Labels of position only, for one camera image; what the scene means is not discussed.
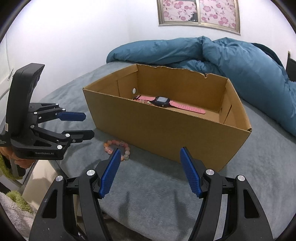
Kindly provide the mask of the left fuzzy sleeve forearm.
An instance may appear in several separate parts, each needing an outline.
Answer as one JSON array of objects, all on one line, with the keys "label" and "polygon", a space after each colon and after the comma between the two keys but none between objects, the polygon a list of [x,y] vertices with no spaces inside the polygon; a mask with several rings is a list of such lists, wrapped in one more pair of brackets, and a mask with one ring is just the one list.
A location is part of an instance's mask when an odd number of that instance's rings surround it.
[{"label": "left fuzzy sleeve forearm", "polygon": [[[11,160],[1,154],[1,176],[16,181],[21,180],[25,173],[25,170],[20,167],[11,167]],[[29,240],[36,210],[16,190],[9,191],[7,194],[1,192],[1,205],[16,230],[25,240]]]}]

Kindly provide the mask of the left hand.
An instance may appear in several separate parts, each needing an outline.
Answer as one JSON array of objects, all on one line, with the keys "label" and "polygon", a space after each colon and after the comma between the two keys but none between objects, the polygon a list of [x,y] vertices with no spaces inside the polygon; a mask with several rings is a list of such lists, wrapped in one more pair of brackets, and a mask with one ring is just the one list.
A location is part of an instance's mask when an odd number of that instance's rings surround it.
[{"label": "left hand", "polygon": [[[20,174],[14,176],[11,170],[10,160],[14,160],[14,163],[21,168]],[[26,173],[26,169],[35,162],[35,160],[18,158],[13,152],[11,147],[1,147],[1,175],[6,176],[12,180],[20,180]]]}]

